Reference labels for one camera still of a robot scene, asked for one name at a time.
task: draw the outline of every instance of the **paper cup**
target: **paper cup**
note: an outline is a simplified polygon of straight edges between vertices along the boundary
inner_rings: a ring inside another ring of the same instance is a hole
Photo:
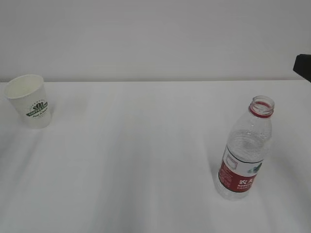
[[[4,89],[5,97],[32,129],[44,128],[51,121],[43,84],[39,75],[24,75],[11,80]]]

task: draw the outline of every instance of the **plastic water bottle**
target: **plastic water bottle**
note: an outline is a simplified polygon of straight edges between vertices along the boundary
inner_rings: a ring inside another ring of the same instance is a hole
[[[231,130],[215,186],[229,200],[245,197],[271,144],[274,102],[266,96],[253,98],[248,111]]]

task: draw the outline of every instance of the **bottle opening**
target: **bottle opening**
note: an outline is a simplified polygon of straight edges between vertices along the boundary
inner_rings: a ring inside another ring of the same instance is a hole
[[[270,118],[274,110],[274,101],[267,96],[256,96],[249,105],[249,111],[259,118]]]

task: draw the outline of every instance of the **table surface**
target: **table surface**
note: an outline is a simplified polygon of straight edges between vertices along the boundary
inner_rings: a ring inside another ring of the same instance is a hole
[[[42,130],[0,99],[0,232],[311,232],[307,81],[45,88],[52,122]],[[271,154],[246,198],[224,200],[213,177],[256,95],[276,103]]]

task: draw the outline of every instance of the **red label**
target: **red label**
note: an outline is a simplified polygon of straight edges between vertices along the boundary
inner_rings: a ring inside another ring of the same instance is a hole
[[[240,176],[231,171],[223,161],[219,169],[218,177],[224,187],[233,192],[242,193],[251,188],[256,175],[249,177]]]

